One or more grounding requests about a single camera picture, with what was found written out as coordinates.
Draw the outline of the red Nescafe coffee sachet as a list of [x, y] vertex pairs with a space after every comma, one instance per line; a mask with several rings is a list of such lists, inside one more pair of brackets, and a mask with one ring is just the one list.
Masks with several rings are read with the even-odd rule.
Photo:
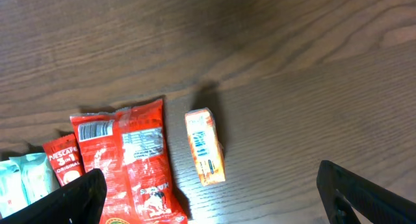
[[85, 174], [74, 134], [47, 142], [42, 147], [61, 186]]

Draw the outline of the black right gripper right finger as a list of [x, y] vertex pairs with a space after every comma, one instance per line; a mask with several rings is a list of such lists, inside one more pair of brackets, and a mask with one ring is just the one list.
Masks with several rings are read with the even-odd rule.
[[359, 212], [371, 223], [415, 223], [415, 203], [323, 160], [317, 188], [331, 224], [359, 223]]

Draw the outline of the red snack bag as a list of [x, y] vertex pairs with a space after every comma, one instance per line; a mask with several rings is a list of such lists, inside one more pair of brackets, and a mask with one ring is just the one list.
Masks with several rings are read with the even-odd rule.
[[100, 169], [105, 177], [102, 224], [187, 223], [173, 193], [162, 99], [70, 120], [85, 171]]

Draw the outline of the white green wipes pack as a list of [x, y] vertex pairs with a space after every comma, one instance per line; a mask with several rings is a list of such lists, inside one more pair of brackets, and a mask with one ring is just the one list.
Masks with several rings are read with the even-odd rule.
[[1, 218], [10, 216], [60, 188], [45, 153], [1, 162]]

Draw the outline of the small orange carton box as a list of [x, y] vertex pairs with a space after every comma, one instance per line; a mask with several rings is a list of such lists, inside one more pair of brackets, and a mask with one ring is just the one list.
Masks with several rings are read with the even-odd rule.
[[203, 186], [226, 180], [224, 156], [218, 141], [215, 119], [208, 108], [185, 114], [188, 142]]

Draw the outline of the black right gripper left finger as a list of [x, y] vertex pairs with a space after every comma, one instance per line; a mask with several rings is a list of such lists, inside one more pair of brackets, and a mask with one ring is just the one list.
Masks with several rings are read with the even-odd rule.
[[1, 224], [99, 223], [107, 195], [103, 172], [93, 169], [26, 208], [1, 220]]

